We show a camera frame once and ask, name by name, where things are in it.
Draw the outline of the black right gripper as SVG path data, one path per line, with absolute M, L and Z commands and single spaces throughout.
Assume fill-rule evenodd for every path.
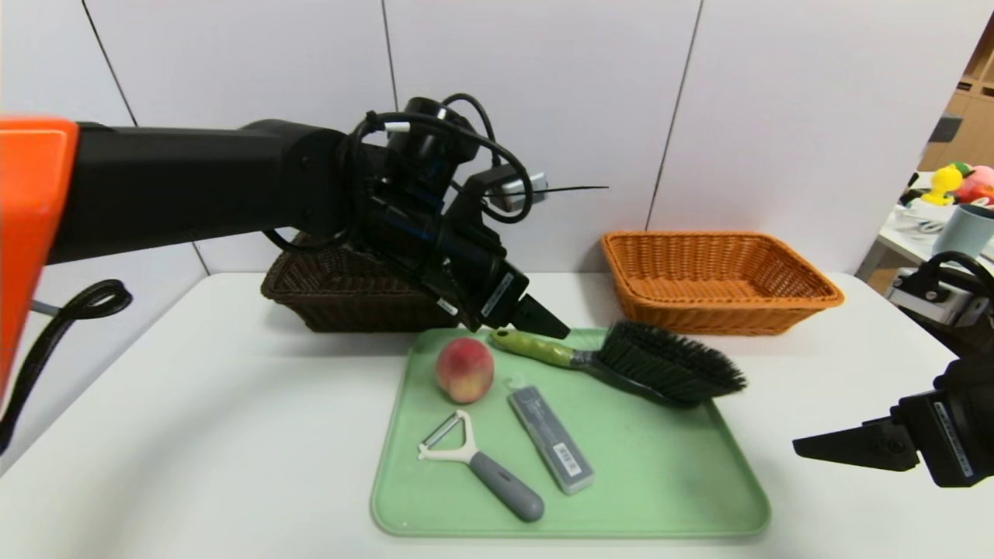
M 993 357 L 960 358 L 933 389 L 898 401 L 902 422 L 875 418 L 859 427 L 792 441 L 805 459 L 877 470 L 929 468 L 941 488 L 969 488 L 993 474 Z

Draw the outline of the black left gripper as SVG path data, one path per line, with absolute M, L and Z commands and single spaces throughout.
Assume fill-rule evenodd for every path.
M 522 296 L 529 280 L 510 264 L 501 238 L 489 227 L 471 224 L 458 229 L 441 220 L 432 241 L 420 280 L 470 332 L 511 323 L 519 332 L 548 339 L 571 334 L 571 327 L 531 294 Z

